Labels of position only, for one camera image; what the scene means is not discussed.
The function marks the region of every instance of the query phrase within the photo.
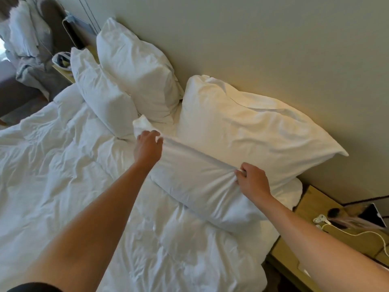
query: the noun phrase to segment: beige wall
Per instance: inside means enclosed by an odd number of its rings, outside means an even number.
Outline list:
[[[86,0],[207,74],[309,115],[349,152],[303,177],[340,202],[389,188],[389,0]]]

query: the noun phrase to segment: white pillow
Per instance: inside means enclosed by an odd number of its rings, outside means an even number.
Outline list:
[[[347,152],[308,116],[209,76],[189,78],[177,128],[181,142],[235,167],[248,162],[276,189]]]
[[[168,58],[112,18],[96,41],[101,65],[132,95],[138,111],[151,121],[172,123],[170,113],[182,93]]]
[[[141,116],[134,121],[137,137],[156,130]],[[240,232],[266,217],[236,184],[235,167],[207,156],[163,135],[162,157],[150,172],[151,179],[200,218],[229,232]]]
[[[131,96],[96,63],[89,50],[72,48],[71,67],[82,97],[105,126],[118,138],[133,134],[132,122],[138,112]]]
[[[39,55],[38,39],[32,23],[30,8],[26,1],[20,1],[17,7],[10,10],[9,28],[10,43],[19,56]]]

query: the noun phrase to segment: bedside table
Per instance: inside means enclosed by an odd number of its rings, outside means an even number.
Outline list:
[[[318,217],[320,214],[327,216],[327,212],[331,208],[342,208],[342,206],[313,186],[310,186],[298,206],[295,208],[294,212],[304,220],[314,225],[312,222],[313,219]],[[389,265],[389,257],[384,255],[381,251],[383,243],[379,236],[367,233],[358,237],[353,237],[344,234],[334,227],[326,227],[324,230],[362,254],[375,258],[384,265]],[[346,229],[345,231],[350,234],[358,234],[364,230]],[[386,243],[389,243],[389,235],[380,230],[372,231],[379,233]],[[266,261],[273,265],[281,274],[299,288],[299,290],[314,292],[321,291],[310,276],[298,269],[299,260],[282,238],[279,238],[279,240],[275,243],[273,249],[266,257]]]
[[[97,63],[100,63],[100,61],[99,61],[99,59],[98,59],[98,56],[97,56],[97,50],[96,50],[93,46],[87,46],[86,48],[91,52],[91,54],[92,54],[93,57],[95,58],[96,62],[97,62]],[[74,80],[74,78],[73,78],[72,72],[62,70],[62,69],[60,69],[58,66],[56,66],[55,64],[53,65],[53,67],[54,67],[62,76],[64,76],[66,79],[68,79],[71,83],[73,83],[73,84],[75,83],[75,80]]]

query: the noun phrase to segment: white cable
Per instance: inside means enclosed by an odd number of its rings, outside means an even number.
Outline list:
[[[320,226],[319,226],[319,227],[323,230],[324,227],[327,226],[327,225],[330,225],[330,226],[332,226],[332,227],[338,229],[336,226],[334,226],[334,225],[332,225],[332,224],[330,224],[330,223],[326,223],[326,224],[323,225],[322,227],[320,227]],[[389,255],[388,255],[388,253],[387,253],[387,251],[386,251],[386,243],[385,243],[385,240],[384,240],[384,238],[383,238],[380,234],[378,234],[378,233],[376,233],[376,232],[372,232],[372,231],[365,231],[365,232],[360,232],[359,234],[353,235],[353,234],[349,234],[348,232],[342,231],[341,229],[338,229],[338,230],[341,231],[341,232],[344,232],[344,233],[347,234],[347,235],[352,235],[353,237],[357,237],[357,236],[359,236],[359,235],[367,234],[367,233],[369,233],[369,232],[371,232],[372,234],[378,235],[378,236],[381,238],[382,242],[384,243],[384,252],[385,252],[386,256],[389,257]]]

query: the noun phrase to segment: white duvet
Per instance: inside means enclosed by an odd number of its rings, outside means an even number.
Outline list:
[[[76,85],[0,131],[1,291],[133,163],[134,145],[112,135]],[[294,179],[275,196],[291,209],[301,183]],[[147,178],[98,291],[261,291],[261,263],[277,237],[269,221],[239,235],[222,231]]]

